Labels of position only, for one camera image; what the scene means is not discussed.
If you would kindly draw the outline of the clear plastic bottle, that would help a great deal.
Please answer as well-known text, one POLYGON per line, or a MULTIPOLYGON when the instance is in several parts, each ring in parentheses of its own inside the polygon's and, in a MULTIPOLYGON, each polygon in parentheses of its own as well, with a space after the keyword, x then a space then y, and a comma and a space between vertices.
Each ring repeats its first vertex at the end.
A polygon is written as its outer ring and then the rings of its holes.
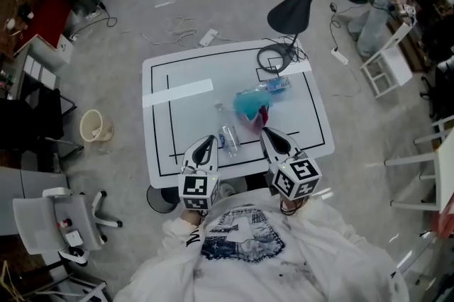
POLYGON ((216 103, 215 109, 218 117, 218 136, 221 147, 230 157, 235 157, 239 153, 240 142, 231 112, 222 103, 216 103))

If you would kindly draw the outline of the person's left forearm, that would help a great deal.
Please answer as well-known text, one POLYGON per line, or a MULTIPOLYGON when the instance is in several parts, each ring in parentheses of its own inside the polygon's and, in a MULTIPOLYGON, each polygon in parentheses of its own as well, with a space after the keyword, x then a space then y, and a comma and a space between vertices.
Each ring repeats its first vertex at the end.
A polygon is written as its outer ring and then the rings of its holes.
POLYGON ((165 221, 162 225, 164 238, 157 255, 200 252, 206 239, 206 216, 207 213, 184 210, 180 217, 165 221))

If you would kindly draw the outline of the black floor lamp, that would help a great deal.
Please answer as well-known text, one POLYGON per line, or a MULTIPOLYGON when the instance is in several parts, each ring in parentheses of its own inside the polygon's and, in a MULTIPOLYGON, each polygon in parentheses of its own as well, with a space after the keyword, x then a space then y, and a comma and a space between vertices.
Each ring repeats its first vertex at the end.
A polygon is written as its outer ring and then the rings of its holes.
POLYGON ((297 58, 296 41, 300 33, 309 26, 311 3, 313 0, 284 0, 276 5, 267 15, 269 26, 282 35, 289 36, 290 43, 272 43, 259 50, 257 63, 263 71, 269 74, 281 74, 291 62, 297 58), (275 52, 282 58, 280 68, 267 67, 261 63, 264 52, 275 52))

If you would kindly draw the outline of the person's black trousers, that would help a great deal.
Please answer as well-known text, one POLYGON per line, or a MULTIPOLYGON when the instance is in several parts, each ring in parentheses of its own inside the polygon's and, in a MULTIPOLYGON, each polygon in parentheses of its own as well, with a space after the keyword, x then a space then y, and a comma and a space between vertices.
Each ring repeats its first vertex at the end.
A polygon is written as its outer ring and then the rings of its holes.
POLYGON ((257 189, 267 189, 269 191, 265 173, 247 175, 245 176, 245 182, 247 191, 254 191, 257 189))

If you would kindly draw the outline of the flat white box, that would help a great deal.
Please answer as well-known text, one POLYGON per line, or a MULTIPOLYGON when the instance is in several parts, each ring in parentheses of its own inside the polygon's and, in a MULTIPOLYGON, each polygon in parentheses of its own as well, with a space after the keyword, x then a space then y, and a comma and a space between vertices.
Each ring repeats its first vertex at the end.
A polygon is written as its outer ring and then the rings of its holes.
POLYGON ((65 239, 71 247, 79 247, 84 244, 84 241, 77 230, 66 233, 65 239))

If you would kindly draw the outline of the white grey office chair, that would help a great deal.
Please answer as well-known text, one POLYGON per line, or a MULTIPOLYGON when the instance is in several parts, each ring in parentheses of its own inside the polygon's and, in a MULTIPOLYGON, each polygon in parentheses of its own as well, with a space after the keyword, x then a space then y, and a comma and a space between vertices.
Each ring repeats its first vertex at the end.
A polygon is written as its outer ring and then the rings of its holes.
POLYGON ((92 201, 85 194, 75 194, 64 187, 46 189, 40 198, 15 198, 13 215, 22 243, 30 255, 56 252, 63 259, 85 266, 92 251, 100 250, 107 242, 99 226, 122 228, 121 220, 106 220, 97 215, 107 197, 102 190, 92 201), (58 228, 57 222, 69 218, 72 226, 58 228), (65 234, 77 230, 84 244, 71 247, 65 234))

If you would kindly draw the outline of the person's white shoe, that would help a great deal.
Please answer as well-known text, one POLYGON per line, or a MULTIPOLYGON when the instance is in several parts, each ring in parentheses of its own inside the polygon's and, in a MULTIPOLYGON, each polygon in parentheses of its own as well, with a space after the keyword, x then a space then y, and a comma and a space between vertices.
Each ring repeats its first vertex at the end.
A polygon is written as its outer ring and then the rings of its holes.
POLYGON ((237 177, 227 180, 222 180, 219 187, 217 201, 223 200, 229 196, 244 193, 248 190, 248 185, 245 177, 237 177))

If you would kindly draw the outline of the white refrigerator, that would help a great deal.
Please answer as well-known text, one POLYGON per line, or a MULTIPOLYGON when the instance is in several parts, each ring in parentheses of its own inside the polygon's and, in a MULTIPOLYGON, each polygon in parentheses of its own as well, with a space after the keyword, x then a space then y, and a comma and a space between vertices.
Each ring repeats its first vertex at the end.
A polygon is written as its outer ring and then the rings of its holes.
POLYGON ((40 198, 43 191, 68 187, 64 174, 0 167, 0 236, 16 235, 14 198, 40 198))

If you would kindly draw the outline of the black mesh waste bin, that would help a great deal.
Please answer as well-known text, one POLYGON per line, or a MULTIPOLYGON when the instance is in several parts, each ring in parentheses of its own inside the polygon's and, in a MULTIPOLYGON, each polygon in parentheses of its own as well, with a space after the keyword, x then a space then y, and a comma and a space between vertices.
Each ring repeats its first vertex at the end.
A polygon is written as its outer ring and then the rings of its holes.
POLYGON ((156 189, 148 187, 146 193, 148 205, 157 213, 171 213, 180 203, 179 191, 177 187, 156 189))

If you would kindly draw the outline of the white work table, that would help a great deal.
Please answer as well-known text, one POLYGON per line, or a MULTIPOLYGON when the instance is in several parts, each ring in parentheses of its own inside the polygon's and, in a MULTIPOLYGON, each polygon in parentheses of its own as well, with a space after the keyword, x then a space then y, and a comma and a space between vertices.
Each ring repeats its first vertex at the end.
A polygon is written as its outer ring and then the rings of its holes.
MULTIPOLYGON (((150 185, 178 183, 185 151, 207 135, 216 135, 216 104, 231 108, 236 95, 271 78, 267 68, 281 60, 265 52, 266 40, 185 50, 150 58, 142 67, 143 123, 150 185)), ((335 146, 326 110, 307 60, 284 71, 290 87, 278 94, 267 125, 291 135, 313 158, 335 146)))

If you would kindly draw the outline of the red topped white cabinet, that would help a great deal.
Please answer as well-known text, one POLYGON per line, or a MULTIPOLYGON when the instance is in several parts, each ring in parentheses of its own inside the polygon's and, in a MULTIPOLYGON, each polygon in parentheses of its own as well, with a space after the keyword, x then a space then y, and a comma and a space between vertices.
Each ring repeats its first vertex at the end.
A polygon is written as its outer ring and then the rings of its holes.
POLYGON ((14 55, 30 46, 49 67, 58 69, 68 65, 73 45, 64 36, 64 30, 71 12, 72 0, 39 0, 33 9, 34 17, 19 37, 14 55))

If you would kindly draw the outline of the clear bottle with blue label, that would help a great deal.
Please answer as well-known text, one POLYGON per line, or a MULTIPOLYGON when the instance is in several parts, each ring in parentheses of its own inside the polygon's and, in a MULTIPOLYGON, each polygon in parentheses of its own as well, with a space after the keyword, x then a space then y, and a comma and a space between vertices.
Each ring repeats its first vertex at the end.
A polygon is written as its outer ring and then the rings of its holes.
POLYGON ((291 88, 291 82, 287 76, 275 77, 261 81, 256 89, 258 91, 266 91, 270 94, 279 94, 291 88))

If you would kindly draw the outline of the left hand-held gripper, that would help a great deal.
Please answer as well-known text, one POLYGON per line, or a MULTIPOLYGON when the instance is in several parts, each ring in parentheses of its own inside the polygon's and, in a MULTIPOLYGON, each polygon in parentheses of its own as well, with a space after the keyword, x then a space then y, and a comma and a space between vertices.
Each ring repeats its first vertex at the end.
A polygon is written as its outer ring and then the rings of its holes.
POLYGON ((214 135, 207 135, 184 153, 178 176, 178 193, 184 208, 209 211, 218 196, 220 180, 218 140, 214 135))

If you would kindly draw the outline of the white side table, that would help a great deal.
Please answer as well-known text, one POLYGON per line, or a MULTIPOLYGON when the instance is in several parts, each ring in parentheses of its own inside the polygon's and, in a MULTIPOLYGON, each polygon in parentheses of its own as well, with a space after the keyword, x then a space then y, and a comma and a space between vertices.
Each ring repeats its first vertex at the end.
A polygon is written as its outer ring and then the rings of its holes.
POLYGON ((394 199, 390 201, 391 207, 433 211, 439 214, 446 211, 449 216, 454 216, 454 128, 417 139, 415 142, 429 142, 436 138, 443 138, 443 140, 441 140, 438 148, 432 152, 384 161, 386 167, 431 163, 433 165, 433 174, 420 175, 419 179, 421 181, 434 181, 435 201, 428 203, 394 199))

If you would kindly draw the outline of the teal plastic bag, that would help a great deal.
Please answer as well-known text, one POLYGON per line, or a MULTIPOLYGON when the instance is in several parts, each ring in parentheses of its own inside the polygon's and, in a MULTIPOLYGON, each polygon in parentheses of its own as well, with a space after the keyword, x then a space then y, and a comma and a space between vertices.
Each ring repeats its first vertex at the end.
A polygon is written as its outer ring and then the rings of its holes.
POLYGON ((233 100, 233 109, 237 114, 240 112, 253 113, 263 105, 271 107, 274 103, 281 100, 284 93, 292 88, 279 94, 270 94, 266 91, 258 91, 256 89, 258 84, 236 94, 233 100))

